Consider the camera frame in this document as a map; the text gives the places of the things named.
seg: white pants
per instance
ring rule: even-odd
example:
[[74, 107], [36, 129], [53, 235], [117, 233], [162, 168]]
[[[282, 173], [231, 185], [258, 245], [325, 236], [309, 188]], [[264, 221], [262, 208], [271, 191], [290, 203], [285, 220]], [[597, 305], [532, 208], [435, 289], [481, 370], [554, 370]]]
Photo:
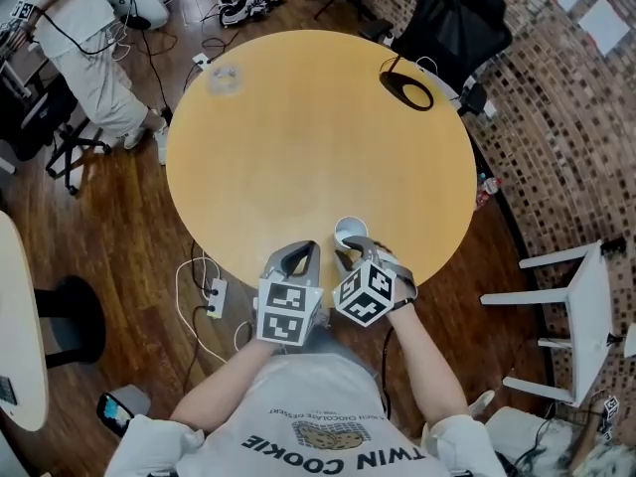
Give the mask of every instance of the white pants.
[[[107, 44], [106, 32], [100, 30], [81, 47], [96, 52]], [[73, 47], [50, 60], [92, 123], [113, 136], [133, 132], [141, 125], [148, 108], [130, 91], [132, 82], [110, 50], [85, 55]]]

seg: cookie graphic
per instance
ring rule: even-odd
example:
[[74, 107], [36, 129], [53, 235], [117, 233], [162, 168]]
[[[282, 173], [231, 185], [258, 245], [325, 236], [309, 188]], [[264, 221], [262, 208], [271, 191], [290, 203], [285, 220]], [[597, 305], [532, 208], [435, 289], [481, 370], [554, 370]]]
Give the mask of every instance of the cookie graphic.
[[306, 441], [318, 449], [332, 449], [337, 442], [336, 435], [310, 425], [301, 425], [298, 431]]
[[353, 449], [362, 445], [364, 438], [360, 433], [339, 433], [336, 434], [336, 444], [331, 450]]

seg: wooden floor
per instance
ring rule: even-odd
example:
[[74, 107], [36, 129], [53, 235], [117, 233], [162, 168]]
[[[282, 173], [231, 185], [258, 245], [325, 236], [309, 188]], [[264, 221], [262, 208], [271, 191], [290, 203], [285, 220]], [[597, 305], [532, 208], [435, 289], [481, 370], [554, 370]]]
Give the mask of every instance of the wooden floor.
[[[213, 3], [176, 0], [171, 4], [173, 13], [166, 31], [178, 36], [179, 41], [170, 52], [153, 60], [173, 107], [182, 94], [190, 59], [201, 50], [202, 39], [216, 35], [227, 41], [234, 33], [220, 31], [214, 19], [206, 21], [202, 32], [200, 20]], [[355, 33], [356, 13], [348, 4], [334, 5], [315, 22], [312, 15], [319, 6], [319, 0], [287, 0], [264, 21], [241, 27], [233, 45], [297, 28]], [[161, 34], [148, 33], [147, 37], [153, 53], [173, 42]], [[147, 58], [139, 51], [144, 48], [143, 42], [134, 33], [130, 40], [136, 46], [123, 64], [140, 98], [160, 107], [156, 80]], [[96, 365], [69, 365], [49, 371], [50, 416], [43, 429], [29, 433], [4, 415], [1, 421], [6, 436], [34, 475], [45, 471], [56, 477], [99, 475], [117, 444], [95, 416], [102, 393], [135, 384], [150, 395], [151, 414], [159, 418], [169, 415], [181, 396], [193, 340], [175, 311], [174, 274], [177, 266], [190, 257], [191, 237], [174, 209], [165, 170], [157, 164], [152, 140], [133, 153], [119, 149], [110, 157], [89, 156], [76, 199], [67, 194], [61, 181], [54, 182], [46, 175], [44, 161], [42, 152], [21, 165], [20, 174], [6, 193], [10, 214], [24, 240], [36, 287], [53, 287], [66, 274], [78, 274], [94, 287], [105, 311], [107, 346]], [[211, 173], [211, 188], [222, 182]], [[530, 308], [484, 308], [479, 303], [483, 293], [526, 287], [517, 261], [506, 223], [492, 202], [475, 215], [452, 259], [420, 287], [417, 311], [470, 400], [494, 389], [497, 395], [489, 412], [509, 404], [543, 413], [542, 401], [501, 387], [502, 378], [515, 361], [517, 376], [545, 379], [542, 354], [531, 341], [536, 337], [533, 312]], [[181, 306], [190, 318], [201, 298], [186, 267], [180, 275], [180, 286]], [[226, 307], [228, 316], [214, 323], [202, 316], [202, 339], [213, 351], [225, 357], [232, 354], [233, 334], [247, 316], [248, 302], [245, 291], [234, 281]], [[386, 323], [363, 331], [335, 319], [334, 326], [343, 342], [380, 368]], [[388, 362], [395, 418], [404, 432], [417, 437], [422, 418], [409, 392], [395, 340], [389, 347]], [[219, 364], [202, 352], [191, 382], [198, 383]]]

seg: power strip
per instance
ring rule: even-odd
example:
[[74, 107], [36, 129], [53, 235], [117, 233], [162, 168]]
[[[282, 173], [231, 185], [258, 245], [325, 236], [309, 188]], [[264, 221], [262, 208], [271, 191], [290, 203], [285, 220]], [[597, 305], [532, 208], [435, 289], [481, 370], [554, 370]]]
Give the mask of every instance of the power strip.
[[223, 317], [223, 307], [226, 304], [228, 282], [222, 279], [213, 279], [210, 287], [210, 300], [208, 301], [207, 314], [210, 318]]
[[199, 66], [199, 69], [202, 71], [210, 64], [210, 59], [205, 53], [199, 53], [192, 58], [192, 62]]

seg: sleeve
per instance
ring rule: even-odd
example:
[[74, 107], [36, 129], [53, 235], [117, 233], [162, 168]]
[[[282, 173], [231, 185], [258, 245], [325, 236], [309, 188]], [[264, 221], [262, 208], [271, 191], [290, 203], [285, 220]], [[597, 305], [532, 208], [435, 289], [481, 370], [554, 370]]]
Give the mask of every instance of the sleeve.
[[486, 426], [470, 415], [444, 418], [432, 428], [425, 445], [452, 475], [506, 477]]
[[195, 432], [171, 420], [136, 415], [112, 456], [105, 477], [148, 477], [153, 472], [165, 475], [204, 441], [203, 431]]

